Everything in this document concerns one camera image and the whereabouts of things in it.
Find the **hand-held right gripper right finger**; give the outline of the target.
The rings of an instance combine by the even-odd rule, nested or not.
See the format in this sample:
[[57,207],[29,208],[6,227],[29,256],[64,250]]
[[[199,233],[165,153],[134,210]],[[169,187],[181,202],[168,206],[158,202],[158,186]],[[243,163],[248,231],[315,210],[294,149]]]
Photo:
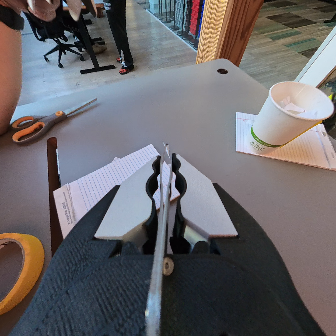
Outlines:
[[174,239],[187,243],[214,238],[237,237],[234,227],[212,181],[179,154],[172,154],[172,170],[176,176],[177,200]]

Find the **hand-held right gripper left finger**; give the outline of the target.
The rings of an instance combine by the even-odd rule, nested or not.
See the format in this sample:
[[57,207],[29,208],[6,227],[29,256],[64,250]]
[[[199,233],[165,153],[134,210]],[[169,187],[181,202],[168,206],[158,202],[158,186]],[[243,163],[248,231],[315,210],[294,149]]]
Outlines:
[[152,197],[147,194],[146,183],[154,174],[156,156],[121,183],[111,202],[95,238],[122,240],[142,246],[148,235],[144,227],[152,213]]

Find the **long metal tweezers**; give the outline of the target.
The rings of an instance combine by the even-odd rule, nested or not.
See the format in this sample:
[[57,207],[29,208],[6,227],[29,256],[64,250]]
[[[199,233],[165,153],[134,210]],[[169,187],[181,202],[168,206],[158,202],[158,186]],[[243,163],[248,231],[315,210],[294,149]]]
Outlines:
[[158,219],[158,229],[155,251],[153,256],[153,266],[150,279],[149,293],[145,311],[145,330],[147,336],[160,335],[160,319],[161,319],[161,299],[162,299],[162,279],[164,258],[167,251],[167,232],[168,232],[168,215],[171,197],[171,180],[172,166],[170,167],[169,178],[164,194],[163,187],[163,163],[165,154],[171,159],[168,143],[165,144],[163,154],[160,160],[160,212]]

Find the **yellow masking tape roll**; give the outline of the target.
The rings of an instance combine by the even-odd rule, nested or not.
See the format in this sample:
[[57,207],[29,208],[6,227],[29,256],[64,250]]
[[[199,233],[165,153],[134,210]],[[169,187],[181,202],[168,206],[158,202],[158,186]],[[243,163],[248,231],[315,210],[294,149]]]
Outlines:
[[0,235],[1,248],[14,242],[22,250],[23,261],[17,280],[0,303],[3,315],[18,305],[36,284],[44,265],[44,248],[38,238],[30,234],[3,233]]

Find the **grey orange scissors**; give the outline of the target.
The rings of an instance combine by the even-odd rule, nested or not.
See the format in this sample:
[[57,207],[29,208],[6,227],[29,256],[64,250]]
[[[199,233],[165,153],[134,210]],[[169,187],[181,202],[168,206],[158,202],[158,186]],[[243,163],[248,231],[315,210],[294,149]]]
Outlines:
[[95,101],[97,101],[97,98],[47,116],[24,116],[18,118],[11,124],[11,128],[16,131],[12,136],[12,141],[19,145],[37,141],[54,125],[66,120],[70,114],[89,106]]

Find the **white green paper cup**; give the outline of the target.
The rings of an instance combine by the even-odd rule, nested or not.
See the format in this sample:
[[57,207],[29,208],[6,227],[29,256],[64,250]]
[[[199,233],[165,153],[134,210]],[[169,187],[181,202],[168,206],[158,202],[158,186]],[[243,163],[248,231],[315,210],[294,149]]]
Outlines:
[[[279,102],[290,97],[291,102],[304,109],[316,109],[316,119],[299,117],[286,112]],[[250,128],[247,144],[254,153],[269,154],[281,145],[333,114],[328,96],[314,86],[299,82],[273,85],[268,97]]]

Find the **person's left forearm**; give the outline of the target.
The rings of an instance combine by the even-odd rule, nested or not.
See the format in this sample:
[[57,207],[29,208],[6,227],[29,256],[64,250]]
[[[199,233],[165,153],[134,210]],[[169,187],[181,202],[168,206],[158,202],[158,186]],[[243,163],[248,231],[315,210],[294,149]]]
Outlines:
[[7,132],[22,89],[21,32],[0,23],[0,134]]

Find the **grey desk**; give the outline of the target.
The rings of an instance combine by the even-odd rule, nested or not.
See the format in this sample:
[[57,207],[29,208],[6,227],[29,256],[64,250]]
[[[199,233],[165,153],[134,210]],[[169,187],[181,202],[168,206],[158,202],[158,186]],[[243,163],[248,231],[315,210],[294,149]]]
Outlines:
[[14,119],[97,98],[34,144],[14,144],[12,132],[1,136],[1,233],[36,236],[48,266],[50,137],[57,139],[62,184],[149,144],[162,153],[167,141],[256,219],[312,316],[335,335],[335,171],[235,151],[236,112],[258,114],[267,96],[262,85],[219,59],[17,107]]

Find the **person's left hand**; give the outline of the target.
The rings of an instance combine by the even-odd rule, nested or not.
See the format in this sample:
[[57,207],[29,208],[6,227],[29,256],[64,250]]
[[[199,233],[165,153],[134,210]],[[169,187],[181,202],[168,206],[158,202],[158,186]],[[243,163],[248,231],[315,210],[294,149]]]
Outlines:
[[35,17],[45,21],[51,22],[56,18],[56,10],[60,7],[59,0],[28,0],[28,11]]

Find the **lined notepad printed label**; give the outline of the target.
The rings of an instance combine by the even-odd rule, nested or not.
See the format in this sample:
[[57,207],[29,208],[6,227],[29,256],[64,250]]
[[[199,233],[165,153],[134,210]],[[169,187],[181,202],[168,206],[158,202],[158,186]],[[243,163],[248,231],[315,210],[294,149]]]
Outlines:
[[[152,144],[133,152],[53,192],[57,215],[65,238],[80,219],[89,212],[109,191],[118,191],[122,182],[129,178],[150,159],[159,156]],[[154,174],[146,183],[146,191],[152,197],[152,213],[144,223],[148,240],[155,243],[157,236],[157,209],[160,207],[160,158],[153,163]]]

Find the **grey side table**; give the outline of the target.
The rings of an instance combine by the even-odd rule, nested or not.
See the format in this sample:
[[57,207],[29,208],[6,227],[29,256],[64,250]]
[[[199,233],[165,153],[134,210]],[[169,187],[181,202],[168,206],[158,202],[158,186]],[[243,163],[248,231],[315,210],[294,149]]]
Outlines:
[[[82,3],[82,10],[83,9],[87,9],[87,8]],[[85,48],[88,51],[90,59],[92,61],[93,68],[81,70],[81,74],[88,74],[88,73],[94,73],[94,72],[99,72],[99,71],[105,71],[105,70],[115,69],[115,65],[99,66],[98,60],[96,58],[96,55],[95,55],[95,53],[93,52],[93,49],[92,49],[89,33],[87,32],[87,28],[86,28],[86,25],[85,25],[85,22],[84,22],[84,19],[83,19],[83,16],[82,16],[82,10],[81,10],[81,14],[79,16],[79,20],[77,21],[77,25],[78,25],[79,32],[80,32],[80,34],[82,36],[82,39],[84,41]],[[100,14],[101,14],[101,10],[97,9],[97,16],[100,17]]]

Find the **black wrist watch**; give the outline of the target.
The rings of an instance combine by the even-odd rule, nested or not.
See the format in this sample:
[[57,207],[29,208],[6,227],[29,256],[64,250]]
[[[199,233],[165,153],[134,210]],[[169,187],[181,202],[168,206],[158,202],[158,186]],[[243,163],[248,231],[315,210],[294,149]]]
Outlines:
[[0,5],[0,21],[13,30],[24,29],[24,19],[12,8]]

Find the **lined notepad brown backing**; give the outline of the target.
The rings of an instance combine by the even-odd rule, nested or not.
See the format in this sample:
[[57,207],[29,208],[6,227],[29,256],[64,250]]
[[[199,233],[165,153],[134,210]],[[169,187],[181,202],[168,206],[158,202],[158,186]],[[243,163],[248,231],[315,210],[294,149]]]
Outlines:
[[236,112],[236,152],[336,170],[335,150],[323,124],[318,124],[282,148],[263,155],[252,152],[247,144],[255,119],[256,115]]

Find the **white cabinet panel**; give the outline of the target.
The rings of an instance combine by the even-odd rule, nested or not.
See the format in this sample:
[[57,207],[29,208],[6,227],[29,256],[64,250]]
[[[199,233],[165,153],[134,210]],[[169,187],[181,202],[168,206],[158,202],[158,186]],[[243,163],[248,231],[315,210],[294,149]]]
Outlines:
[[294,81],[318,87],[334,71],[335,66],[336,28],[334,27]]

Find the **wooden post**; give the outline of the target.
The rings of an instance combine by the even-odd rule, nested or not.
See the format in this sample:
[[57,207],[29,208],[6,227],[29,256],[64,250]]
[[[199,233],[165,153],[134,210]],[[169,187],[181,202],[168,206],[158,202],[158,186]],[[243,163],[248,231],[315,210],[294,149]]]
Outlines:
[[239,66],[263,0],[206,0],[196,64],[224,58]]

